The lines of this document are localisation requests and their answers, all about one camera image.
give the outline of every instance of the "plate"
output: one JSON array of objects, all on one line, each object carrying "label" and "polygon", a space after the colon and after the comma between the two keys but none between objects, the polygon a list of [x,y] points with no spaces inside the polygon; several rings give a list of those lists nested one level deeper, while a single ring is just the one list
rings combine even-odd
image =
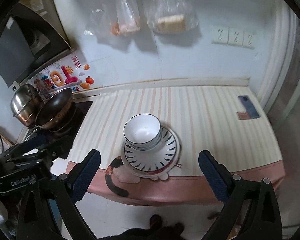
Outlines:
[{"label": "plate", "polygon": [[170,128],[162,126],[162,132],[162,141],[151,150],[138,151],[129,142],[125,142],[121,158],[132,174],[142,178],[154,178],[174,167],[180,155],[178,137]]}]

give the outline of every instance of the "red stamp sticker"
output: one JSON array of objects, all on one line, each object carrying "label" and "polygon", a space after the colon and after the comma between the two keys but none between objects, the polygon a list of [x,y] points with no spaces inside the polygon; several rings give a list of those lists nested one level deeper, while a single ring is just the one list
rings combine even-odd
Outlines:
[{"label": "red stamp sticker", "polygon": [[77,56],[74,56],[74,57],[72,57],[71,59],[72,59],[72,61],[73,61],[73,64],[75,65],[75,68],[81,68],[81,64],[80,64],[80,62],[79,62]]}]

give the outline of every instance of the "bowl rim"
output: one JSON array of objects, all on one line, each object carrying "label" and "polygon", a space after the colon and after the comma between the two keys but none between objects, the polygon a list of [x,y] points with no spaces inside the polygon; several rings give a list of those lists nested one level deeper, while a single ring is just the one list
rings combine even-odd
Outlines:
[{"label": "bowl rim", "polygon": [[123,127],[123,135],[124,135],[124,137],[127,139],[128,142],[133,143],[133,144],[145,144],[145,143],[151,142],[151,141],[154,140],[154,139],[158,136],[158,134],[160,134],[160,132],[161,132],[161,122],[160,122],[160,120],[159,120],[155,115],[153,115],[153,114],[148,114],[148,115],[152,115],[153,117],[155,117],[155,118],[158,120],[160,126],[159,126],[159,131],[158,131],[158,133],[157,133],[156,136],[154,136],[150,141],[147,141],[147,142],[144,142],[144,143],[135,143],[135,142],[132,142],[132,141],[128,140],[128,138],[126,137],[126,135],[125,135],[125,133],[124,133],[124,129],[126,128],[127,123],[128,123],[132,118],[134,118],[134,117],[136,117],[136,116],[138,116],[138,115],[143,115],[143,114],[137,114],[137,115],[131,117],[131,118],[126,122],[126,124],[125,124],[124,127]]}]

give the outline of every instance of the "bread in plastic bag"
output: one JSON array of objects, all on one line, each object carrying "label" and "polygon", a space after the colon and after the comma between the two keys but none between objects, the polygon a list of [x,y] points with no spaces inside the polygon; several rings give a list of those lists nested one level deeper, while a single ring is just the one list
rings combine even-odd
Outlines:
[{"label": "bread in plastic bag", "polygon": [[140,31],[140,15],[136,0],[115,0],[120,34]]},{"label": "bread in plastic bag", "polygon": [[136,0],[95,0],[85,35],[100,39],[127,36],[140,30],[140,16]]},{"label": "bread in plastic bag", "polygon": [[186,0],[144,0],[143,5],[149,28],[158,33],[181,33],[199,23]]}]

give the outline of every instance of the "person's foot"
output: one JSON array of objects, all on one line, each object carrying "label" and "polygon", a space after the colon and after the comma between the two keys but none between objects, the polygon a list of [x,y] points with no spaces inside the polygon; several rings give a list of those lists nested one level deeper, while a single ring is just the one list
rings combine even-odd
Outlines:
[{"label": "person's foot", "polygon": [[178,236],[180,236],[182,232],[185,230],[185,226],[181,223],[176,223],[173,227],[173,230]]},{"label": "person's foot", "polygon": [[153,215],[149,220],[150,228],[154,230],[158,230],[162,227],[162,217],[159,215]]}]

